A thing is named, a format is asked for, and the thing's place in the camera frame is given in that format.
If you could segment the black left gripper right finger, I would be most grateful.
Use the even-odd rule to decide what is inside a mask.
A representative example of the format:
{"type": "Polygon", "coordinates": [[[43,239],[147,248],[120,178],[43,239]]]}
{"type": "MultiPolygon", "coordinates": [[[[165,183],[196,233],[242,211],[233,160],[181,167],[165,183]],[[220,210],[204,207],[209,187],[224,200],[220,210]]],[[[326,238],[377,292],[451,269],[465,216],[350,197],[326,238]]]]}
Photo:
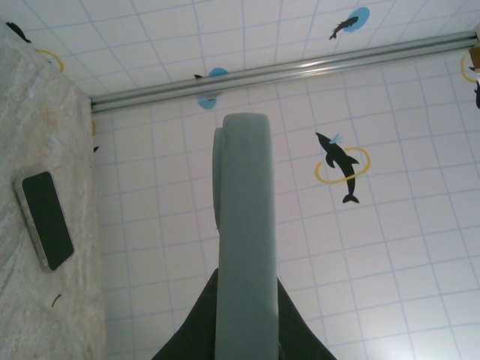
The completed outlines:
{"type": "Polygon", "coordinates": [[[336,360],[310,330],[280,280],[277,280],[277,300],[279,359],[336,360]]]}

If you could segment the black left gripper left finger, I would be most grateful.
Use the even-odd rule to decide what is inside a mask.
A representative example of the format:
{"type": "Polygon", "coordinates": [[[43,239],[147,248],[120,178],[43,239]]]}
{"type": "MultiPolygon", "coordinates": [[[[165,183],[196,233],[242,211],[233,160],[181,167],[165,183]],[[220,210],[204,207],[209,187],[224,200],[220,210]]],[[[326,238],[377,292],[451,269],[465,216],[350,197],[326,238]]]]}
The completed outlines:
{"type": "Polygon", "coordinates": [[[216,268],[179,330],[153,356],[153,359],[215,358],[217,293],[216,268]]]}

